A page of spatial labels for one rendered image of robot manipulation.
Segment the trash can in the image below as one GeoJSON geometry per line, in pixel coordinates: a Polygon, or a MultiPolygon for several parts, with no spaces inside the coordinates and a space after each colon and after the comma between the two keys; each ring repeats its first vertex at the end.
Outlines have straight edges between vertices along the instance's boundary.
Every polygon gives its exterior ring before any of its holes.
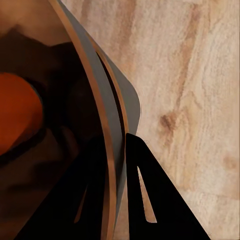
{"type": "Polygon", "coordinates": [[[113,240],[127,178],[126,133],[137,134],[141,114],[134,86],[61,0],[0,0],[2,73],[36,88],[45,120],[35,136],[0,155],[0,240],[14,240],[101,134],[107,158],[100,240],[113,240]]]}

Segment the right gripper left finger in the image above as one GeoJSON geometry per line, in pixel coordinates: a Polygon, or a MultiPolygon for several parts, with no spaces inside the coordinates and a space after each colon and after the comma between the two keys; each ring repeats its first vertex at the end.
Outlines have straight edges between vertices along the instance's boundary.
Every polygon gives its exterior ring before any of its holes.
{"type": "Polygon", "coordinates": [[[86,143],[14,240],[101,240],[106,165],[102,133],[86,143]]]}

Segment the can of soda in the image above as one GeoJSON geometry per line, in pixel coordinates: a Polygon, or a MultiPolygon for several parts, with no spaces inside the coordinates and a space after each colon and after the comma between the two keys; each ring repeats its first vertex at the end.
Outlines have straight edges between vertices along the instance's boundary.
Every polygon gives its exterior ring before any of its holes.
{"type": "Polygon", "coordinates": [[[45,108],[37,89],[15,73],[0,73],[0,156],[34,137],[45,108]]]}

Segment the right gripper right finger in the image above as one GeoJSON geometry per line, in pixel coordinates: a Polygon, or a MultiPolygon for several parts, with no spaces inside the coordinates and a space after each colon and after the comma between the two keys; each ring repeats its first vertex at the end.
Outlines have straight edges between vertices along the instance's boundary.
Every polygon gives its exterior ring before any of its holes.
{"type": "Polygon", "coordinates": [[[129,240],[211,240],[144,140],[126,133],[129,240]],[[157,223],[146,220],[140,169],[157,223]]]}

